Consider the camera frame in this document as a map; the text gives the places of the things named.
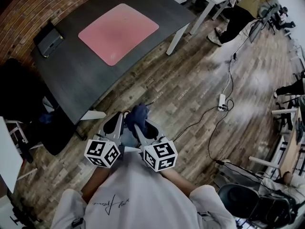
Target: power plug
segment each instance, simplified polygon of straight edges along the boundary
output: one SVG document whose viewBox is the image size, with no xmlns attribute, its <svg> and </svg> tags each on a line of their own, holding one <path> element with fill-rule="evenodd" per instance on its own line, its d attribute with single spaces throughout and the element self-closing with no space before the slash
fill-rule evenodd
<svg viewBox="0 0 305 229">
<path fill-rule="evenodd" d="M 224 109 L 220 108 L 221 106 L 224 107 L 224 105 L 225 105 L 225 95 L 224 94 L 220 94 L 219 95 L 218 110 L 219 111 L 224 111 Z"/>
</svg>

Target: white cube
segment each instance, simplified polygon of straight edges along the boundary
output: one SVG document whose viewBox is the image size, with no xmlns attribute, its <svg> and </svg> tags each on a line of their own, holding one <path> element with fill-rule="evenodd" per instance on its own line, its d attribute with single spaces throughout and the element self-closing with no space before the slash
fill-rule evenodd
<svg viewBox="0 0 305 229">
<path fill-rule="evenodd" d="M 174 167 L 177 157 L 173 141 L 144 147 L 144 161 L 156 172 Z"/>
<path fill-rule="evenodd" d="M 93 165 L 110 168 L 120 154 L 114 142 L 89 140 L 84 155 Z"/>
</svg>

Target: brick wall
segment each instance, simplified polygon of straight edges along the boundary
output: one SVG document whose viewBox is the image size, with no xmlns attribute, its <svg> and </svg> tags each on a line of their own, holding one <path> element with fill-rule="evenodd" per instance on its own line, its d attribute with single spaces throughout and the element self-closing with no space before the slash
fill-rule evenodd
<svg viewBox="0 0 305 229">
<path fill-rule="evenodd" d="M 13 57 L 31 67 L 33 38 L 49 19 L 58 23 L 87 0 L 12 0 L 0 15 L 0 65 Z"/>
</svg>

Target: black pants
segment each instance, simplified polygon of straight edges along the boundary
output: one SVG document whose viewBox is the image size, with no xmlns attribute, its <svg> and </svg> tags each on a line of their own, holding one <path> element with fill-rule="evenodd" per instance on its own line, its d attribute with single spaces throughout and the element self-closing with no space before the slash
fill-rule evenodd
<svg viewBox="0 0 305 229">
<path fill-rule="evenodd" d="M 249 11 L 239 6 L 234 6 L 232 10 L 233 12 L 230 17 L 227 30 L 219 37 L 219 41 L 221 43 L 232 41 L 249 22 L 254 20 L 254 17 L 250 14 Z"/>
<path fill-rule="evenodd" d="M 304 95 L 304 87 L 303 80 L 298 80 L 296 83 L 290 86 L 283 86 L 276 90 L 276 94 L 285 95 L 285 94 L 293 94 L 293 95 Z"/>
</svg>

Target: pink mat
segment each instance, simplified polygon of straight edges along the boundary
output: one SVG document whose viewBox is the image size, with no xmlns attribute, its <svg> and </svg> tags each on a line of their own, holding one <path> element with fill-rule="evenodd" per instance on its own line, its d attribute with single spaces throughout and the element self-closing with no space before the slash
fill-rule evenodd
<svg viewBox="0 0 305 229">
<path fill-rule="evenodd" d="M 159 26 L 121 3 L 92 22 L 78 37 L 108 65 L 114 66 Z"/>
</svg>

